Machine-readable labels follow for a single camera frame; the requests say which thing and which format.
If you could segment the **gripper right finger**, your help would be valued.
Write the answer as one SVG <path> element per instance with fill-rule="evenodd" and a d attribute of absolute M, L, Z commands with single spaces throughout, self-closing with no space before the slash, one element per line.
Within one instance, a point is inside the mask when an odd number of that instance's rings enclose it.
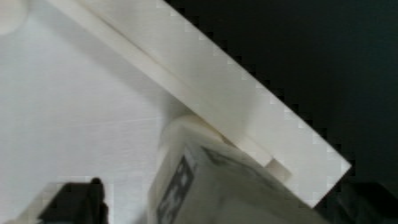
<path fill-rule="evenodd" d="M 314 210 L 330 224 L 398 224 L 398 197 L 374 182 L 342 182 Z"/>

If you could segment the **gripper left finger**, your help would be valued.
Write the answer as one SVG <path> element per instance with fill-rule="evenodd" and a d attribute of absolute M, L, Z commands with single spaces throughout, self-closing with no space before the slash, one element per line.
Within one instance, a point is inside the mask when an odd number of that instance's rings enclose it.
<path fill-rule="evenodd" d="M 104 185 L 99 178 L 67 182 L 38 214 L 38 224 L 108 224 Z"/>

